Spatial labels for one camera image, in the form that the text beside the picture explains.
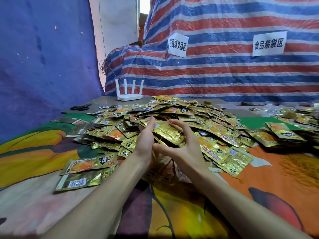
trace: white wall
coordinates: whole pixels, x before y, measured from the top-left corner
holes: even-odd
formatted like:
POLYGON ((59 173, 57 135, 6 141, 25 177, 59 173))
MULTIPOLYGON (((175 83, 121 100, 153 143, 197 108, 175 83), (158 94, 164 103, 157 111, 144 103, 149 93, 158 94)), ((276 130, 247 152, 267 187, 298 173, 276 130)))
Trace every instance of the white wall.
MULTIPOLYGON (((138 40, 139 0, 90 0, 98 63, 115 48, 138 40)), ((106 76, 100 71, 100 81, 106 76)))

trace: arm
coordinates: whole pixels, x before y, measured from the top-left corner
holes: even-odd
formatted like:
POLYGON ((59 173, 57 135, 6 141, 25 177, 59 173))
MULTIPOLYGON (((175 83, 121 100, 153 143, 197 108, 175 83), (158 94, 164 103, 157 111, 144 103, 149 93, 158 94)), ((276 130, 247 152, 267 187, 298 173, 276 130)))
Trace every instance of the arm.
POLYGON ((65 217, 48 230, 42 239, 104 239, 131 191, 147 171, 154 143, 155 119, 139 134, 134 152, 65 217))
POLYGON ((153 150, 170 156, 242 238, 311 238, 212 175, 204 163, 200 146, 190 127, 179 120, 170 121, 183 129, 186 136, 185 146, 170 148, 154 144, 153 150))

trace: pile of snack packets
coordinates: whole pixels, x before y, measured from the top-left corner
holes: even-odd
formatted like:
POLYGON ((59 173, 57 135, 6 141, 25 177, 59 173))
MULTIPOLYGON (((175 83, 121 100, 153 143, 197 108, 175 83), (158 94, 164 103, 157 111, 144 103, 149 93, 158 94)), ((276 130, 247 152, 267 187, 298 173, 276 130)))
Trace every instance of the pile of snack packets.
MULTIPOLYGON (((153 130, 154 142, 170 147, 183 147, 185 136, 180 127, 168 120, 179 119, 186 122, 200 144, 203 159, 210 171, 229 173, 236 177, 250 163, 253 156, 248 147, 258 141, 265 149, 282 146, 300 146, 306 140, 290 131, 284 123, 266 123, 265 127, 249 130, 233 114, 223 112, 209 102, 203 104, 182 101, 174 96, 153 96, 147 104, 105 106, 100 111, 88 113, 96 117, 91 122, 74 119, 76 128, 68 136, 74 141, 89 145, 92 149, 102 148, 101 156, 70 160, 61 172, 61 179, 55 191, 79 189, 99 185, 115 171, 123 158, 127 158, 136 145, 138 126, 147 126, 154 116, 156 125, 153 130)), ((143 180, 152 184, 162 180, 191 183, 170 157, 158 155, 156 164, 148 171, 143 180)))

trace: white router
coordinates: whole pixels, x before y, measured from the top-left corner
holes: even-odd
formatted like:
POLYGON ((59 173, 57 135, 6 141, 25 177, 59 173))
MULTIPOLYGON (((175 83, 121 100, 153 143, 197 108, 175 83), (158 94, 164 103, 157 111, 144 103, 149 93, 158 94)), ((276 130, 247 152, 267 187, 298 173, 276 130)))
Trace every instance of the white router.
POLYGON ((124 92, 125 95, 121 95, 120 94, 120 87, 119 87, 119 81, 115 80, 115 84, 116 84, 116 96, 117 96, 117 100, 118 101, 131 101, 131 100, 138 100, 138 99, 142 99, 142 90, 143 90, 143 84, 144 84, 144 80, 142 80, 141 82, 141 88, 140 88, 140 93, 139 94, 134 94, 134 90, 135 90, 135 80, 133 80, 133 86, 132 86, 132 93, 128 94, 127 93, 127 84, 126 84, 126 79, 124 80, 124 92))

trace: string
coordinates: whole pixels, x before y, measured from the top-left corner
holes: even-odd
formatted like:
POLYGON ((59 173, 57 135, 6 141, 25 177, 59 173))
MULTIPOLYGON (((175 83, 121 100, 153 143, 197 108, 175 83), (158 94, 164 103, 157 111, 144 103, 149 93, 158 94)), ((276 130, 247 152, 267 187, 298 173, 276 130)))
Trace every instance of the string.
POLYGON ((169 126, 168 126, 168 129, 165 131, 165 133, 162 135, 162 137, 166 134, 166 132, 169 130, 169 127, 171 126, 171 124, 172 124, 172 121, 171 121, 171 123, 169 124, 169 126))

